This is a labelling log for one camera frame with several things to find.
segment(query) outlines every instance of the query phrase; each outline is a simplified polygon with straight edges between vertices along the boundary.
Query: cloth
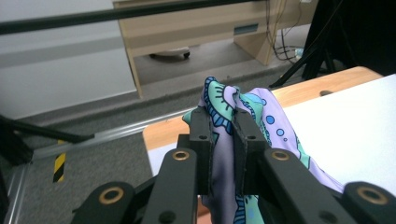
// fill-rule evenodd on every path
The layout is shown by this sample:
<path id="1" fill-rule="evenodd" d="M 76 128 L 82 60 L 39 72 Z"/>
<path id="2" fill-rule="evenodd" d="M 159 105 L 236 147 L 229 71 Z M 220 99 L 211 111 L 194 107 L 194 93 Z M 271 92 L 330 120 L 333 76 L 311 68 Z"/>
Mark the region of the cloth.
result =
<path id="1" fill-rule="evenodd" d="M 212 191 L 210 195 L 202 196 L 203 204 L 210 210 L 212 223 L 264 223 L 258 196 L 235 194 L 232 120 L 237 107 L 251 115 L 271 147 L 294 153 L 321 184 L 339 192 L 343 190 L 341 184 L 320 170 L 314 160 L 304 153 L 282 107 L 267 89 L 257 88 L 242 94 L 237 87 L 225 86 L 214 77 L 208 77 L 198 106 L 205 107 L 210 115 L 215 140 Z M 190 123 L 191 113 L 183 119 Z"/>

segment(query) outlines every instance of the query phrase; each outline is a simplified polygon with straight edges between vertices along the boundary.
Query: black metal frame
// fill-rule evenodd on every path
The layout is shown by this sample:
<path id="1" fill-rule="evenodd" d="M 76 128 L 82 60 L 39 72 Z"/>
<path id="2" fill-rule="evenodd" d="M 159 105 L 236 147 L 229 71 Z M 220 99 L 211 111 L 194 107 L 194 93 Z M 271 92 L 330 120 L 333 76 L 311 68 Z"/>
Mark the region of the black metal frame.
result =
<path id="1" fill-rule="evenodd" d="M 119 182 L 99 187 L 77 210 L 72 224 L 195 223 L 197 194 L 201 190 L 210 195 L 210 181 L 206 179 L 210 177 L 213 144 L 210 120 L 201 125 L 208 118 L 204 111 L 197 108 L 192 112 L 195 115 L 191 117 L 191 133 L 206 143 L 191 141 L 196 136 L 181 135 L 177 148 L 165 155 L 156 177 L 136 191 Z M 246 111 L 234 111 L 233 130 L 236 193 L 260 196 L 259 208 L 265 223 L 383 224 L 396 220 L 396 198 L 389 192 L 365 182 L 347 184 L 343 194 L 327 189 L 294 154 L 270 148 Z M 114 187 L 120 187 L 127 197 L 120 197 L 120 192 L 109 194 Z M 108 194 L 109 201 L 118 200 L 105 204 L 100 200 L 101 194 Z"/>
<path id="2" fill-rule="evenodd" d="M 81 25 L 99 21 L 114 21 L 160 13 L 190 10 L 202 7 L 217 7 L 260 0 L 192 0 L 152 4 L 141 7 L 126 7 L 48 18 L 8 21 L 0 23 L 0 35 L 38 31 L 50 28 Z"/>

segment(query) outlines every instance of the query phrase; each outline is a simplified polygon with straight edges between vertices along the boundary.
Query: black tripod leg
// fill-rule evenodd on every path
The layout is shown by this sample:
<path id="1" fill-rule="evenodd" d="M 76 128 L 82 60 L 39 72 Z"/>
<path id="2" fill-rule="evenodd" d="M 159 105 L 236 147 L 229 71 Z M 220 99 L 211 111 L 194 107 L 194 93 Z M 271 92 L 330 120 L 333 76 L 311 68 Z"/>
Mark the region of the black tripod leg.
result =
<path id="1" fill-rule="evenodd" d="M 280 79 L 278 79 L 274 84 L 270 85 L 270 88 L 274 88 L 274 87 L 279 87 L 282 86 L 283 84 L 285 84 L 285 82 L 287 80 L 289 80 L 289 78 L 291 76 L 294 75 L 294 73 L 296 73 L 304 64 L 306 64 L 306 62 L 314 55 L 316 54 L 316 48 L 311 48 L 309 49 L 307 52 L 305 52 L 303 54 L 303 57 L 297 61 L 297 63 L 295 63 Z"/>
<path id="2" fill-rule="evenodd" d="M 0 222 L 4 222 L 9 207 L 6 182 L 0 170 Z"/>
<path id="3" fill-rule="evenodd" d="M 332 61 L 332 56 L 330 55 L 330 52 L 327 49 L 324 50 L 324 62 L 326 63 L 326 67 L 329 73 L 334 73 L 335 72 L 334 62 Z"/>

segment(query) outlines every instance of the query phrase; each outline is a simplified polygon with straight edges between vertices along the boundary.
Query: white tabletop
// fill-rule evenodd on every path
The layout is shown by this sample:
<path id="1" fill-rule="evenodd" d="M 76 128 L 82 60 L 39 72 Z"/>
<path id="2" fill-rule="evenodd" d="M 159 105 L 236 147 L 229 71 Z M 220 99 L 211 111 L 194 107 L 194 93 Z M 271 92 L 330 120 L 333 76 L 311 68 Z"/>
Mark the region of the white tabletop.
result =
<path id="1" fill-rule="evenodd" d="M 285 109 L 305 152 L 342 184 L 396 195 L 396 75 Z"/>

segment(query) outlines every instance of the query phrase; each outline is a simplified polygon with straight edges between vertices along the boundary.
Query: gray carpet floor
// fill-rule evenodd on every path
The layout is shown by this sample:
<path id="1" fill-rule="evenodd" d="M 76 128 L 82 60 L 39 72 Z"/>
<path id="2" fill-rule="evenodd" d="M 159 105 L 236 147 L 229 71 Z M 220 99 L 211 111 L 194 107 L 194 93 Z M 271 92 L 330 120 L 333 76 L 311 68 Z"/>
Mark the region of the gray carpet floor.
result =
<path id="1" fill-rule="evenodd" d="M 97 187 L 122 181 L 137 187 L 151 177 L 142 134 L 66 153 L 64 181 L 52 183 L 54 157 L 29 165 L 18 223 L 70 223 Z"/>

